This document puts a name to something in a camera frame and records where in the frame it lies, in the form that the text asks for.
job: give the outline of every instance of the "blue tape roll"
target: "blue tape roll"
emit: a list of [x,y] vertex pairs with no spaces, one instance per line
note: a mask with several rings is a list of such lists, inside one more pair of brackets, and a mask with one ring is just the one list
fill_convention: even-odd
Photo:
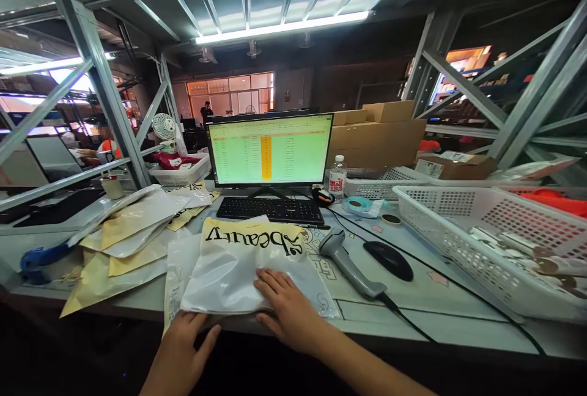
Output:
[[373,206],[373,201],[361,196],[347,197],[342,203],[342,208],[349,213],[366,213]]

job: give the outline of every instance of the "orange item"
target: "orange item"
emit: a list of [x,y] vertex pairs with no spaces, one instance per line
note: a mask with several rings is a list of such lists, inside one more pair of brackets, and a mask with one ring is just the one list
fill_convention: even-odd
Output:
[[585,200],[567,199],[558,191],[548,188],[537,189],[533,193],[521,194],[521,196],[587,219],[587,201]]
[[[108,139],[107,141],[102,142],[102,151],[103,152],[110,152],[112,150],[112,142]],[[122,154],[120,153],[120,148],[116,147],[116,159],[120,159]]]
[[418,147],[419,152],[434,152],[438,149],[440,149],[438,141],[425,141],[424,139],[420,141],[420,146]]

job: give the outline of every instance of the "white basket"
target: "white basket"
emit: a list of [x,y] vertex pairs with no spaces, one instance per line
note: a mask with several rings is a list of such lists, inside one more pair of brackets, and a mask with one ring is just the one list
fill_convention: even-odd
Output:
[[493,187],[493,186],[519,186],[519,185],[540,185],[540,181],[496,181],[496,180],[445,180],[434,179],[428,175],[409,169],[408,167],[396,167],[394,178],[402,174],[401,179],[416,179],[425,181],[425,185],[434,186],[473,186],[473,187]]
[[397,186],[403,219],[515,312],[587,321],[587,300],[552,289],[468,234],[471,226],[513,232],[561,257],[587,260],[587,225],[502,190]]
[[344,182],[344,194],[347,197],[361,196],[367,199],[385,199],[397,202],[397,194],[393,192],[396,185],[424,185],[424,177],[419,179],[405,177],[401,169],[394,167],[387,170],[378,180],[347,179]]
[[188,156],[200,158],[200,162],[192,165],[188,170],[162,170],[158,166],[149,170],[163,186],[186,186],[193,184],[210,171],[210,155],[208,153],[193,153]]

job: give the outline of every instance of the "spreadsheet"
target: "spreadsheet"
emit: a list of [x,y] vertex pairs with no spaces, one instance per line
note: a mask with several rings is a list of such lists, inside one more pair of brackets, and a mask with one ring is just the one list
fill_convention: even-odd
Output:
[[332,115],[209,125],[219,184],[321,182]]

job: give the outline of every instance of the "electric fan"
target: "electric fan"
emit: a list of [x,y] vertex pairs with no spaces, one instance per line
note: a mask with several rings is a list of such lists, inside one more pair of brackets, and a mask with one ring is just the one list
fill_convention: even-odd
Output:
[[153,117],[153,131],[161,138],[165,148],[162,152],[173,153],[175,151],[175,121],[170,115],[157,114]]

